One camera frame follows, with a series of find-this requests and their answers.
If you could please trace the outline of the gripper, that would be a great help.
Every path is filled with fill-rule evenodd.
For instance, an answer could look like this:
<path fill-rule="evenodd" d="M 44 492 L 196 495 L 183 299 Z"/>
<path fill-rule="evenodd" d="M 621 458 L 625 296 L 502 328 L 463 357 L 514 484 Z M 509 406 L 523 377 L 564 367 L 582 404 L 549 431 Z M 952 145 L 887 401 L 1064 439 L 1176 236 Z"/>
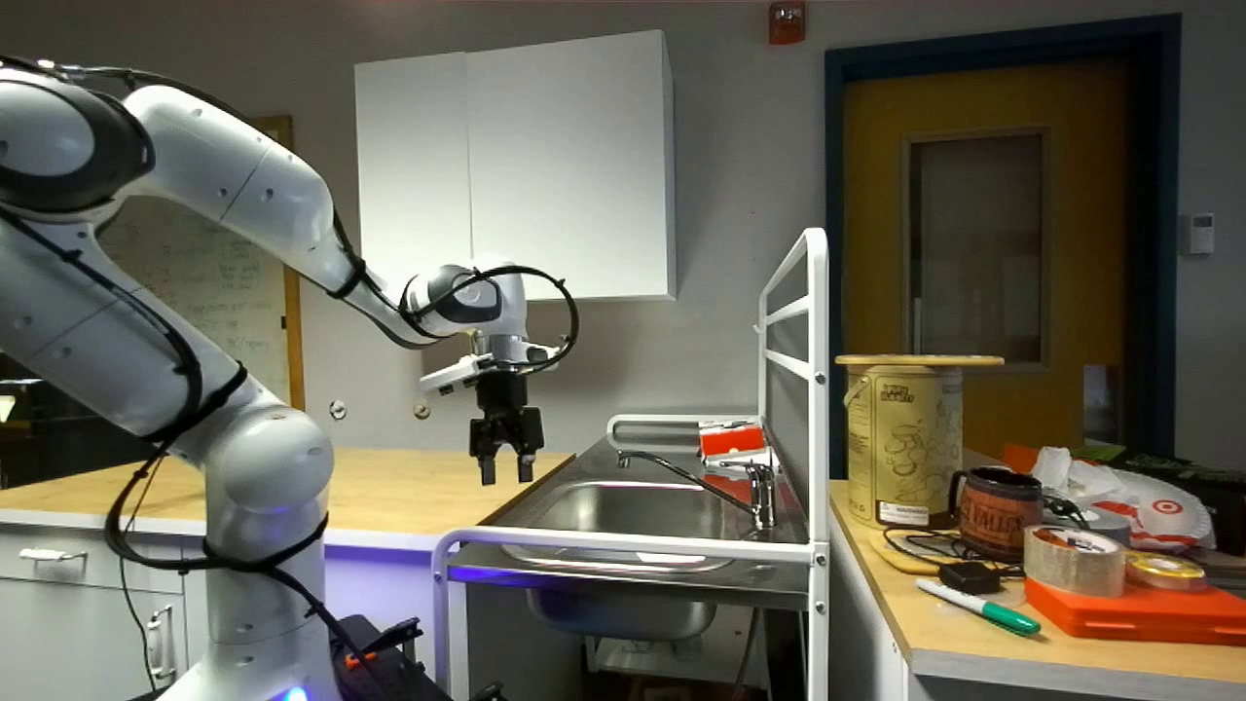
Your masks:
<path fill-rule="evenodd" d="M 521 374 L 482 374 L 473 385 L 482 416 L 470 421 L 470 456 L 478 464 L 482 486 L 495 484 L 495 452 L 510 445 L 517 453 L 517 482 L 535 479 L 535 453 L 545 442 L 541 410 L 530 405 L 527 379 Z"/>

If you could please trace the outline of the stainless steel sink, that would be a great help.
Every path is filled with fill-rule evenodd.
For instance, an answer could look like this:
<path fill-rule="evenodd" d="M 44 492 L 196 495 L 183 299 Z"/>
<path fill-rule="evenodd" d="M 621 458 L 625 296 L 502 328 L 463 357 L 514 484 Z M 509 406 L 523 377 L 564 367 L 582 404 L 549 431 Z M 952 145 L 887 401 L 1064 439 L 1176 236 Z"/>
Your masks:
<path fill-rule="evenodd" d="M 618 535 L 753 538 L 739 507 L 689 484 L 596 481 L 558 488 L 526 528 Z M 583 549 L 583 547 L 503 545 L 521 563 L 588 575 L 701 575 L 721 569 L 721 557 Z M 716 616 L 716 604 L 648 594 L 531 589 L 535 616 L 562 633 L 582 636 L 684 642 L 700 636 Z"/>

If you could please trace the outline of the chrome faucet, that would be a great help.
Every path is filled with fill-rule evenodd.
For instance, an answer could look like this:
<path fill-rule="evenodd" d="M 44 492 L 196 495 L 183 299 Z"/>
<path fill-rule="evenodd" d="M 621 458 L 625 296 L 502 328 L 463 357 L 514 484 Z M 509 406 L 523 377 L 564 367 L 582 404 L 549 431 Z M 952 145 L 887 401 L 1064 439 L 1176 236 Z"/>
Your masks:
<path fill-rule="evenodd" d="M 740 457 L 734 454 L 728 458 L 701 457 L 701 474 L 694 474 L 680 464 L 674 464 L 667 458 L 647 452 L 645 449 L 618 449 L 617 466 L 621 469 L 628 467 L 632 461 L 645 461 L 650 464 L 662 466 L 668 473 L 675 474 L 682 481 L 700 487 L 716 498 L 735 506 L 751 515 L 753 532 L 765 534 L 773 532 L 776 525 L 776 471 L 770 462 L 756 457 Z M 749 484 L 749 498 L 736 498 L 733 492 L 711 484 L 709 478 L 720 476 L 721 479 L 744 481 Z"/>

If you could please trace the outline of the black device with orange button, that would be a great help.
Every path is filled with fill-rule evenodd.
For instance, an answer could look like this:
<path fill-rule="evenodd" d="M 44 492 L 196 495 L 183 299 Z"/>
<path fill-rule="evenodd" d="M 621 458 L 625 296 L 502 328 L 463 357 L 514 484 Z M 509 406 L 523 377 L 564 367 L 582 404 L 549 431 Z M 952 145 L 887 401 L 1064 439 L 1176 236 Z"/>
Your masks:
<path fill-rule="evenodd" d="M 417 618 L 380 630 L 368 618 L 340 618 L 330 655 L 341 701 L 454 701 L 406 652 L 422 636 Z"/>

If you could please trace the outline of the red and white box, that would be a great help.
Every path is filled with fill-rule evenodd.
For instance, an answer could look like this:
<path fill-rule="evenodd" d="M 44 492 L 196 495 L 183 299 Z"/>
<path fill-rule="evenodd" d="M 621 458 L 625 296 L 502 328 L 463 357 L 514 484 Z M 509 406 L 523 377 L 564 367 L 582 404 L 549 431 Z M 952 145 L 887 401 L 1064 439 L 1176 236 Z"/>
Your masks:
<path fill-rule="evenodd" d="M 699 456 L 705 461 L 759 456 L 769 449 L 764 426 L 756 420 L 701 421 L 697 427 Z"/>

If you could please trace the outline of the large yellow tin can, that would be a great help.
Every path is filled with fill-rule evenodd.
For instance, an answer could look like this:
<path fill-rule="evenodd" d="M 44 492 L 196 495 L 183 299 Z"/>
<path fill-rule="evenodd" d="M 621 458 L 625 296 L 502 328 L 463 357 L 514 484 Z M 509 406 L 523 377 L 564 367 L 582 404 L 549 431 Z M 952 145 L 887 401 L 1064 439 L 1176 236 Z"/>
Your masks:
<path fill-rule="evenodd" d="M 876 529 L 948 529 L 963 464 L 959 367 L 844 365 L 849 510 Z"/>

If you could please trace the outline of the wooden cutting board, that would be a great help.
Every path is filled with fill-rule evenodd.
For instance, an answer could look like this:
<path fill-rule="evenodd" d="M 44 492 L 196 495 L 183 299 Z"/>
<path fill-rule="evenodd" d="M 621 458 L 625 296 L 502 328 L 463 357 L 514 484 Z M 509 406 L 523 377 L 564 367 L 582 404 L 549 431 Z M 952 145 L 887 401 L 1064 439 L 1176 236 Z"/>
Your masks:
<path fill-rule="evenodd" d="M 942 564 L 969 562 L 947 530 L 891 528 L 868 533 L 866 542 L 888 567 L 907 575 L 937 576 Z"/>

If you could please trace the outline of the drawer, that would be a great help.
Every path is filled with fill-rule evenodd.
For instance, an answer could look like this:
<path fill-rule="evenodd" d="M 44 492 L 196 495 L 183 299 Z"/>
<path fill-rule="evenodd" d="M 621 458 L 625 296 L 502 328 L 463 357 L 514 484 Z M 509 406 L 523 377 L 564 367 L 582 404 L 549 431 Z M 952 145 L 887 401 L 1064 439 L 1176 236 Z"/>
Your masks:
<path fill-rule="evenodd" d="M 35 567 L 17 558 L 22 547 L 50 547 L 50 549 L 77 552 L 88 550 L 85 563 L 66 563 L 59 567 Z M 0 524 L 0 578 L 39 584 L 66 584 L 76 586 L 108 586 L 142 593 L 181 595 L 184 593 L 182 576 L 174 572 L 153 570 L 120 559 L 106 544 L 98 530 L 64 529 L 54 527 Z"/>

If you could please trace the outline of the round wooden board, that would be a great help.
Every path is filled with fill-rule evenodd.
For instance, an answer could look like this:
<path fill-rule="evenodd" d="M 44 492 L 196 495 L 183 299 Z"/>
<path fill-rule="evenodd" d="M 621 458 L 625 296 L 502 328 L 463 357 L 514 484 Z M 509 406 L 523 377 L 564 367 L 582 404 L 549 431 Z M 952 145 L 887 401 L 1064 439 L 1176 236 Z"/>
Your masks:
<path fill-rule="evenodd" d="M 921 367 L 1001 367 L 1006 360 L 997 355 L 983 354 L 840 354 L 837 365 L 921 365 Z"/>

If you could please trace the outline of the grey tape roll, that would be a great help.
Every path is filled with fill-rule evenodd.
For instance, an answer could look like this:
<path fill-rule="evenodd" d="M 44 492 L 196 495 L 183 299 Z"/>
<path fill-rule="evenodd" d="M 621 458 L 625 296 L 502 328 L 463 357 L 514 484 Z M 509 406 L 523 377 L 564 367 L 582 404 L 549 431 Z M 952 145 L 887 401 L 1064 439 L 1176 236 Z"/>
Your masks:
<path fill-rule="evenodd" d="M 1090 530 L 1111 538 L 1121 547 L 1131 547 L 1130 522 L 1124 515 L 1096 506 L 1077 506 L 1072 501 L 1054 498 L 1047 501 L 1043 524 L 1067 529 Z"/>

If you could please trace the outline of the white plastic bag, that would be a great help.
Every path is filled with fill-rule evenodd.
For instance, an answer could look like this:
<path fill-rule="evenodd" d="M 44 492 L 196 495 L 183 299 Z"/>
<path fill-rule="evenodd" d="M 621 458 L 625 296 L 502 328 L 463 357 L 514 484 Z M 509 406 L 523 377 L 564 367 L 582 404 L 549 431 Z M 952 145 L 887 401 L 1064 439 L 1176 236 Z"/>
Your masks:
<path fill-rule="evenodd" d="M 1038 449 L 1030 474 L 1045 496 L 1124 515 L 1135 550 L 1182 554 L 1216 545 L 1201 501 L 1153 476 L 1074 459 L 1069 449 L 1053 447 Z"/>

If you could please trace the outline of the orange flat case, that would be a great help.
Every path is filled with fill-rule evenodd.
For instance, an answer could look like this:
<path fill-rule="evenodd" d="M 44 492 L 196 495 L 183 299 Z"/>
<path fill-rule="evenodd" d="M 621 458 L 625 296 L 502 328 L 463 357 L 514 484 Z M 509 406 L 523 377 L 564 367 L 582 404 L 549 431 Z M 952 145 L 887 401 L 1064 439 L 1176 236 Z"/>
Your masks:
<path fill-rule="evenodd" d="M 1030 608 L 1069 636 L 1246 646 L 1246 600 L 1219 586 L 1182 591 L 1126 581 L 1121 596 L 1103 598 L 1027 578 L 1024 594 Z"/>

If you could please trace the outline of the small yellow tape roll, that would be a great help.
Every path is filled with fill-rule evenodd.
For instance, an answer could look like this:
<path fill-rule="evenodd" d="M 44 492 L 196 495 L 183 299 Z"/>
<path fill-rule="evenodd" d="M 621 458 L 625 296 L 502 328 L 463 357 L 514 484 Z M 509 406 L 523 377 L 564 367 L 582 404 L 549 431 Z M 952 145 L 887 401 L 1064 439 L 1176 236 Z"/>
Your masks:
<path fill-rule="evenodd" d="M 1129 550 L 1125 553 L 1126 581 L 1169 591 L 1192 593 L 1209 586 L 1202 567 L 1165 553 Z"/>

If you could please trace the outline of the black box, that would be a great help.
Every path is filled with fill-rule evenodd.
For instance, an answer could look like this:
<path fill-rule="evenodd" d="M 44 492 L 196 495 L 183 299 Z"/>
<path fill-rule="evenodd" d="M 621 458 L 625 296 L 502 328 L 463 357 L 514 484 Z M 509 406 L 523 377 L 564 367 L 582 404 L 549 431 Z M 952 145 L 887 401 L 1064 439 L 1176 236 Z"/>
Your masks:
<path fill-rule="evenodd" d="M 1201 501 L 1212 523 L 1215 549 L 1246 557 L 1246 473 L 1197 464 L 1170 456 L 1153 456 L 1140 449 L 1121 449 L 1106 463 L 1130 473 L 1175 486 Z"/>

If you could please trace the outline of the white wall cabinet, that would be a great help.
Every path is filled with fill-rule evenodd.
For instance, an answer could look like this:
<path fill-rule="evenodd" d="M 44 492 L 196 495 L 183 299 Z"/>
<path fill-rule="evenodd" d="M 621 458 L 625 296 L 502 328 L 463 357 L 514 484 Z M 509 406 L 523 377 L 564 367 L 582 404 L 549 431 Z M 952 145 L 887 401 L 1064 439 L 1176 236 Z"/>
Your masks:
<path fill-rule="evenodd" d="M 659 30 L 354 68 L 361 252 L 383 280 L 501 256 L 578 299 L 677 298 Z"/>

